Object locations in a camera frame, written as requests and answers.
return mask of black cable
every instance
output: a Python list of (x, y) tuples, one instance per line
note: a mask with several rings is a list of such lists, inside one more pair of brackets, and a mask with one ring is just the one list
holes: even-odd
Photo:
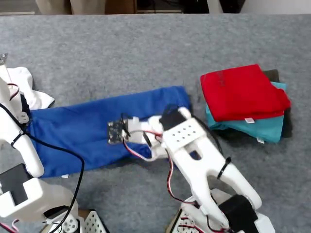
[(21, 128), (21, 130), (23, 130), (23, 133), (27, 136), (29, 136), (32, 140), (42, 144), (43, 146), (46, 146), (46, 147), (49, 147), (49, 148), (52, 148), (52, 149), (55, 149), (55, 150), (60, 150), (60, 151), (63, 151), (63, 152), (66, 152), (66, 153), (69, 153), (69, 154), (72, 154), (73, 156), (75, 156), (76, 158), (78, 158), (80, 161), (81, 161), (81, 171), (80, 171), (80, 176), (79, 176), (79, 180), (78, 180), (78, 183), (77, 183), (77, 186), (76, 186), (76, 189), (74, 191), (74, 194), (73, 194), (73, 197), (72, 197), (72, 200), (71, 200), (71, 204), (68, 208), (68, 211), (67, 213), (65, 214), (64, 218), (60, 221), (60, 223), (58, 224), (58, 226), (53, 230), (51, 231), (50, 233), (54, 233), (56, 232), (56, 230), (58, 228), (60, 228), (62, 226), (62, 224), (65, 222), (66, 218), (68, 217), (68, 215), (70, 214), (72, 208), (73, 208), (73, 205), (74, 205), (74, 202), (76, 201), (76, 198), (77, 198), (77, 195), (78, 195), (78, 192), (79, 192), (79, 188), (80, 188), (80, 184), (81, 184), (81, 181), (82, 181), (82, 177), (83, 177), (83, 172), (84, 172), (84, 166), (85, 166), (85, 162), (84, 162), (84, 159), (78, 155), (77, 153), (71, 151), (71, 150), (68, 150), (68, 149), (65, 149), (65, 148), (61, 148), (61, 147), (57, 147), (57, 146), (54, 146), (54, 145), (51, 145), (49, 143), (46, 143), (44, 141), (41, 141), (40, 139), (32, 136), (30, 133), (24, 131), (23, 129), (23, 126), (22, 124), (20, 124), (20, 122), (13, 116), (13, 114), (3, 105), (0, 103), (0, 107), (11, 117), (11, 119)]
[(128, 137), (130, 137), (131, 135), (130, 135), (129, 131), (128, 131), (127, 128), (126, 128), (126, 125), (125, 125), (125, 123), (124, 123), (124, 117), (123, 117), (123, 115), (126, 115), (126, 116), (127, 116), (127, 119), (131, 119), (131, 118), (133, 118), (133, 117), (130, 116), (130, 115), (128, 115), (127, 113), (121, 113), (121, 124), (122, 124), (122, 129), (124, 130), (124, 132), (126, 133), (126, 135), (127, 135)]
[(30, 133), (28, 132), (25, 132), (25, 134), (27, 136), (29, 136), (32, 140), (42, 144), (43, 146), (46, 146), (46, 147), (49, 147), (49, 148), (52, 148), (52, 149), (55, 149), (55, 150), (60, 150), (60, 151), (63, 151), (63, 152), (66, 152), (66, 153), (69, 153), (69, 154), (72, 154), (74, 157), (80, 159), (81, 161), (81, 171), (80, 171), (80, 176), (79, 176), (79, 180), (78, 180), (78, 183), (77, 183), (77, 186), (76, 186), (76, 189), (74, 191), (74, 194), (73, 194), (73, 197), (72, 197), (72, 200), (71, 200), (71, 204), (68, 208), (68, 211), (67, 213), (65, 214), (64, 218), (60, 221), (60, 223), (58, 224), (58, 226), (53, 230), (51, 231), (50, 233), (54, 233), (58, 228), (60, 228), (62, 226), (62, 224), (66, 221), (66, 218), (68, 217), (68, 215), (70, 214), (72, 208), (73, 208), (73, 205), (74, 205), (74, 202), (76, 201), (77, 199), (77, 195), (78, 195), (78, 192), (79, 192), (79, 188), (80, 188), (80, 184), (81, 184), (81, 181), (82, 181), (82, 177), (83, 177), (83, 172), (84, 172), (84, 166), (85, 166), (85, 162), (84, 162), (84, 159), (78, 155), (77, 153), (71, 151), (71, 150), (68, 150), (68, 149), (65, 149), (65, 148), (61, 148), (61, 147), (57, 147), (57, 146), (54, 146), (54, 145), (51, 145), (49, 143), (46, 143), (44, 141), (41, 141), (40, 139), (32, 136)]
[(218, 141), (218, 138), (214, 134), (214, 132), (200, 118), (198, 118), (195, 115), (192, 115), (192, 117), (195, 118), (200, 123), (200, 125), (202, 125), (205, 128), (205, 130), (213, 137), (213, 139), (214, 139), (214, 141), (215, 141), (215, 143), (217, 145), (217, 148), (218, 148), (220, 154), (224, 155), (222, 146), (220, 145), (220, 143)]
[(156, 2), (155, 0), (151, 0), (152, 1), (152, 7), (154, 9), (154, 14), (156, 13)]
[(207, 218), (207, 226), (208, 226), (208, 228), (212, 231), (212, 232), (215, 232), (215, 233), (225, 233), (226, 231), (224, 231), (224, 230), (215, 230), (215, 229), (212, 229), (211, 227), (210, 227), (210, 225), (209, 225), (209, 219), (208, 219), (208, 215), (206, 215), (206, 218)]

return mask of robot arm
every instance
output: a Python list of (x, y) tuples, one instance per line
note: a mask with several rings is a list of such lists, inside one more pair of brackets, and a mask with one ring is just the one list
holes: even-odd
[[(4, 78), (8, 79), (8, 72), (5, 66), (4, 57), (0, 59), (0, 71), (1, 76), (5, 76)], [(18, 105), (14, 106), (10, 102), (10, 89), (8, 88), (7, 83), (0, 77), (0, 104), (3, 105), (9, 112), (17, 118)], [(3, 109), (0, 108), (0, 120), (1, 120), (1, 127), (0, 127), (0, 144), (3, 142), (8, 142), (11, 144), (13, 140), (21, 133), (21, 128), (17, 125), (12, 118), (8, 115), (8, 113)], [(22, 135), (14, 144), (14, 148), (17, 149), (25, 164), (27, 171), (33, 177), (40, 177), (44, 173), (43, 165), (35, 151), (35, 148), (29, 139), (28, 136)]]
[[(194, 216), (198, 222), (202, 222), (205, 219), (206, 232), (211, 232), (207, 228), (207, 216), (211, 220), (211, 225), (218, 226), (222, 229), (230, 229), (232, 220), (230, 214), (226, 213), (228, 206), (231, 209), (241, 208), (241, 205), (245, 205), (245, 213), (249, 212), (254, 214), (254, 219), (251, 220), (251, 224), (254, 224), (255, 219), (260, 218), (257, 221), (257, 232), (255, 233), (274, 233), (274, 229), (268, 217), (257, 214), (255, 216), (254, 210), (261, 207), (261, 199), (258, 193), (253, 189), (245, 177), (239, 172), (239, 170), (220, 154), (215, 148), (212, 142), (207, 138), (205, 130), (191, 117), (190, 112), (181, 107), (176, 111), (172, 111), (170, 114), (157, 117), (158, 122), (154, 119), (149, 119), (149, 128), (144, 126), (145, 129), (154, 130), (157, 132), (163, 132), (161, 146), (168, 151), (170, 158), (174, 161), (179, 168), (187, 182), (191, 187), (191, 192), (194, 200), (199, 204), (199, 209), (190, 204), (183, 204), (193, 210)], [(152, 156), (159, 156), (155, 153), (155, 149), (158, 145), (153, 140), (154, 137), (150, 137), (152, 142), (151, 150)], [(136, 142), (146, 143), (144, 138), (136, 135)], [(196, 152), (199, 159), (193, 159), (191, 157), (192, 152)], [(207, 182), (207, 176), (215, 176), (227, 183), (238, 194), (234, 198), (229, 199), (220, 206), (220, 202), (215, 201), (215, 197), (218, 197), (217, 192), (215, 197), (212, 197), (211, 191)], [(240, 222), (246, 221), (242, 219), (242, 210), (239, 210), (238, 214), (241, 214)]]
[[(3, 56), (0, 57), (0, 73), (6, 75)], [(20, 152), (25, 165), (17, 165), (0, 174), (0, 217), (58, 223), (67, 213), (73, 194), (60, 185), (51, 185), (38, 179), (44, 173), (43, 165), (30, 138), (23, 134), (21, 124), (12, 119), (17, 118), (20, 110), (18, 105), (10, 101), (10, 96), (7, 83), (0, 78), (0, 144), (14, 142), (12, 146)], [(76, 224), (71, 224), (74, 228), (70, 227), (64, 232), (76, 232), (79, 219), (76, 201), (67, 219)]]

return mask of wire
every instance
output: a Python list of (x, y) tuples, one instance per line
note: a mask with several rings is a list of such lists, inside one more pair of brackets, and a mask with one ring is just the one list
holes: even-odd
[(17, 87), (17, 91), (10, 96), (10, 101), (19, 93), (19, 86), (17, 86), (15, 83), (8, 83), (8, 86), (16, 86)]
[(207, 226), (208, 226), (208, 228), (209, 228), (212, 232), (215, 232), (215, 233), (225, 233), (225, 232), (227, 232), (228, 230), (230, 230), (230, 229), (228, 229), (228, 230), (224, 230), (224, 229), (215, 230), (215, 229), (212, 229), (212, 228), (210, 227), (210, 225), (209, 225), (208, 215), (206, 215), (206, 218), (207, 218)]
[(74, 191), (74, 194), (73, 194), (73, 197), (72, 197), (72, 200), (71, 200), (71, 204), (68, 208), (68, 211), (67, 213), (65, 214), (65, 216), (63, 217), (63, 219), (60, 221), (60, 223), (58, 224), (58, 226), (53, 230), (51, 231), (50, 233), (54, 233), (56, 232), (56, 230), (58, 228), (60, 228), (62, 226), (62, 224), (66, 221), (66, 218), (68, 217), (68, 215), (70, 214), (72, 208), (73, 208), (73, 205), (77, 199), (77, 195), (78, 195), (78, 192), (79, 192), (79, 188), (80, 188), (80, 184), (81, 184), (81, 181), (82, 181), (82, 177), (83, 177), (83, 172), (84, 172), (84, 166), (85, 166), (85, 162), (84, 162), (84, 159), (78, 155), (77, 153), (71, 151), (71, 150), (68, 150), (68, 149), (65, 149), (65, 148), (61, 148), (61, 147), (57, 147), (57, 146), (54, 146), (54, 145), (51, 145), (49, 143), (46, 143), (44, 141), (41, 141), (40, 139), (32, 136), (30, 133), (28, 132), (25, 132), (25, 134), (27, 136), (29, 136), (32, 140), (42, 144), (43, 146), (46, 146), (46, 147), (49, 147), (49, 148), (52, 148), (52, 149), (55, 149), (55, 150), (60, 150), (60, 151), (63, 151), (63, 152), (67, 152), (69, 154), (72, 154), (74, 157), (78, 158), (80, 161), (81, 161), (81, 171), (80, 171), (80, 176), (79, 176), (79, 179), (78, 179), (78, 183), (77, 183), (77, 186), (76, 186), (76, 189)]
[(199, 233), (204, 233), (204, 231), (202, 231), (200, 228), (198, 228), (197, 226), (189, 226), (189, 225), (178, 225), (178, 227), (186, 227), (186, 228), (190, 228), (190, 229), (196, 229)]
[[(23, 130), (23, 126), (19, 123), (19, 121), (13, 116), (13, 114), (3, 105), (0, 103), (0, 107), (11, 117), (11, 119)], [(80, 161), (81, 161), (81, 171), (80, 171), (80, 176), (79, 176), (79, 179), (78, 179), (78, 183), (77, 183), (77, 186), (76, 186), (76, 189), (74, 191), (74, 194), (73, 194), (73, 197), (72, 197), (72, 200), (71, 200), (71, 203), (70, 203), (70, 206), (67, 210), (67, 213), (65, 214), (64, 218), (60, 221), (60, 223), (58, 224), (58, 226), (53, 230), (51, 231), (50, 233), (54, 233), (57, 231), (58, 228), (60, 228), (62, 226), (62, 224), (65, 222), (66, 218), (68, 217), (68, 215), (70, 214), (72, 208), (73, 208), (73, 205), (76, 201), (76, 198), (77, 198), (77, 195), (78, 195), (78, 192), (79, 192), (79, 188), (80, 188), (80, 184), (81, 184), (81, 181), (82, 181), (82, 177), (83, 177), (83, 172), (84, 172), (84, 166), (85, 166), (85, 162), (84, 162), (84, 159), (78, 155), (77, 153), (71, 151), (71, 150), (68, 150), (68, 149), (65, 149), (65, 148), (61, 148), (61, 147), (57, 147), (57, 146), (54, 146), (54, 145), (51, 145), (49, 143), (46, 143), (44, 141), (41, 141), (40, 139), (32, 136), (30, 133), (26, 132), (26, 131), (23, 131), (25, 135), (29, 136), (32, 140), (36, 141), (37, 143), (40, 143), (42, 144), (43, 146), (46, 146), (46, 147), (49, 147), (49, 148), (52, 148), (52, 149), (55, 149), (55, 150), (60, 150), (60, 151), (63, 151), (63, 152), (66, 152), (66, 153), (69, 153), (71, 155), (73, 155), (74, 157), (78, 158)]]
[(215, 141), (215, 143), (216, 143), (216, 145), (217, 145), (217, 148), (218, 148), (220, 154), (224, 155), (222, 146), (220, 145), (220, 143), (219, 143), (219, 141), (218, 141), (218, 138), (216, 137), (216, 135), (214, 134), (214, 132), (213, 132), (200, 118), (198, 118), (198, 117), (195, 116), (195, 115), (192, 115), (192, 117), (193, 117), (194, 119), (196, 119), (196, 120), (200, 123), (200, 125), (202, 125), (202, 126), (205, 128), (205, 130), (213, 137), (213, 139), (214, 139), (214, 141)]
[(15, 219), (13, 222), (12, 222), (12, 228), (16, 231), (16, 232), (19, 232), (17, 226), (15, 226), (15, 223), (19, 222), (19, 219)]
[[(47, 223), (47, 222), (42, 222), (42, 223)], [(57, 222), (52, 222), (52, 224), (58, 224), (58, 223)], [(62, 232), (62, 229), (63, 229), (63, 225), (60, 228), (60, 232)]]
[(170, 170), (169, 170), (169, 174), (168, 174), (167, 180), (166, 180), (166, 186), (167, 186), (167, 190), (168, 190), (170, 196), (171, 196), (172, 198), (174, 198), (175, 200), (178, 200), (178, 201), (180, 201), (180, 202), (182, 202), (182, 203), (195, 204), (195, 201), (184, 201), (184, 200), (181, 200), (181, 199), (175, 197), (175, 195), (173, 194), (172, 188), (171, 188), (171, 179), (172, 179), (172, 176), (173, 176), (174, 164), (173, 164), (173, 161), (172, 161), (172, 159), (171, 159), (171, 156), (170, 156), (168, 150), (165, 149), (165, 151), (167, 152), (167, 156), (168, 156), (168, 158), (169, 158), (169, 164), (170, 164)]
[(0, 222), (0, 227), (2, 227), (3, 229), (5, 229), (7, 232), (9, 233), (18, 233), (19, 230), (18, 228), (14, 225), (14, 223), (17, 223), (19, 220), (18, 219), (15, 219), (13, 222), (12, 222), (12, 228), (10, 228), (8, 225)]
[[(134, 130), (134, 131), (129, 132), (129, 134), (131, 135), (132, 133), (137, 133), (137, 132), (152, 133), (152, 134), (155, 135), (155, 137), (157, 137), (157, 136), (162, 136), (161, 133), (158, 133), (158, 132), (155, 132), (155, 131), (150, 131), (150, 130)], [(156, 156), (156, 157), (153, 157), (153, 158), (146, 158), (146, 157), (142, 156), (141, 154), (137, 153), (136, 151), (134, 151), (133, 149), (131, 149), (131, 148), (127, 145), (127, 143), (126, 143), (126, 141), (125, 141), (125, 138), (123, 138), (123, 145), (124, 145), (124, 147), (125, 147), (132, 155), (134, 155), (134, 156), (136, 156), (136, 157), (138, 157), (138, 158), (140, 158), (140, 159), (142, 159), (142, 160), (144, 160), (144, 161), (146, 161), (146, 162), (152, 162), (152, 161), (154, 161), (154, 160), (157, 159), (157, 156)]]

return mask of gray carpet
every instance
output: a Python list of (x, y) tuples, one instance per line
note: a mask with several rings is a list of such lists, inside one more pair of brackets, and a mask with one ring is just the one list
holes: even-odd
[[(310, 232), (310, 15), (2, 17), (0, 25), (8, 66), (27, 67), (36, 88), (56, 98), (55, 106), (184, 85), (195, 113), (204, 118), (201, 74), (251, 63), (277, 68), (292, 101), (293, 137), (278, 144), (221, 143), (260, 194), (260, 211), (276, 231)], [(3, 171), (20, 158), (6, 145), (0, 161)], [(179, 207), (167, 193), (167, 171), (164, 160), (88, 171), (78, 202), (96, 208), (112, 233), (164, 232)], [(74, 190), (77, 174), (47, 181)], [(179, 172), (173, 190), (181, 198), (190, 195)], [(38, 232), (41, 225), (19, 226)]]

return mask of white plastic part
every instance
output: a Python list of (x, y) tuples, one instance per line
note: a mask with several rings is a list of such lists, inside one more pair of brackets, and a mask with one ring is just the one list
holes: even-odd
[[(0, 78), (0, 103), (4, 105), (16, 118), (16, 111), (11, 105), (9, 99), (10, 90), (7, 86), (7, 83)], [(2, 108), (0, 108), (0, 122), (0, 144), (2, 144), (4, 141), (11, 143), (20, 134), (20, 127)], [(44, 173), (43, 165), (28, 136), (21, 136), (14, 144), (14, 148), (20, 152), (25, 162), (27, 171), (33, 177), (40, 177)]]
[[(217, 204), (221, 204), (223, 201), (226, 201), (231, 197), (231, 195), (219, 190), (219, 189), (213, 189), (211, 190), (211, 193), (217, 202)], [(193, 201), (194, 197), (188, 198), (186, 201)], [(179, 219), (176, 222), (176, 225), (174, 226), (174, 229), (172, 233), (198, 233), (196, 229), (188, 229), (188, 228), (182, 228), (178, 227), (178, 225), (190, 225), (190, 226), (197, 226), (201, 230), (203, 230), (206, 233), (212, 233), (212, 231), (207, 227), (207, 218), (203, 213), (195, 208), (191, 204), (181, 204), (182, 212), (180, 214)], [(255, 225), (257, 227), (257, 230), (259, 233), (275, 233), (275, 230), (271, 224), (271, 221), (269, 218), (261, 213), (256, 212), (258, 219), (255, 221)], [(219, 229), (220, 226), (217, 225), (212, 220), (209, 221), (209, 224), (211, 228), (213, 229)]]
[[(139, 121), (138, 117), (133, 117), (133, 119), (128, 120), (128, 131), (135, 132), (131, 133), (129, 142), (136, 142), (141, 144), (147, 144), (145, 138), (143, 137), (144, 131), (153, 131), (157, 133), (162, 133), (163, 128), (162, 124), (159, 123), (161, 116), (152, 116), (148, 121)], [(146, 133), (150, 142), (151, 142), (151, 157), (152, 158), (167, 158), (167, 153), (164, 148), (161, 147), (161, 144), (155, 139), (155, 135), (152, 133)]]
[[(225, 158), (207, 138), (199, 123), (190, 118), (190, 113), (184, 116), (187, 121), (163, 133), (162, 146), (167, 148), (172, 160), (186, 178), (203, 214), (209, 215), (222, 228), (228, 228), (228, 220), (212, 199), (207, 182), (207, 176), (217, 177), (225, 164)], [(190, 156), (193, 151), (197, 152), (200, 160), (194, 160)], [(226, 167), (220, 179), (238, 194), (246, 196), (255, 209), (260, 208), (261, 199), (258, 193), (232, 163)]]
[(84, 233), (107, 233), (96, 211), (91, 211), (86, 218)]
[(79, 224), (77, 219), (72, 214), (69, 214), (62, 226), (64, 232), (74, 233), (78, 229)]
[[(42, 222), (46, 221), (43, 215), (45, 211), (57, 206), (70, 206), (73, 197), (72, 192), (60, 185), (48, 184), (38, 178), (32, 178), (23, 185), (28, 199), (19, 205), (15, 205), (11, 192), (6, 192), (0, 196), (0, 217)], [(77, 202), (75, 202), (71, 214), (75, 218), (78, 217)]]

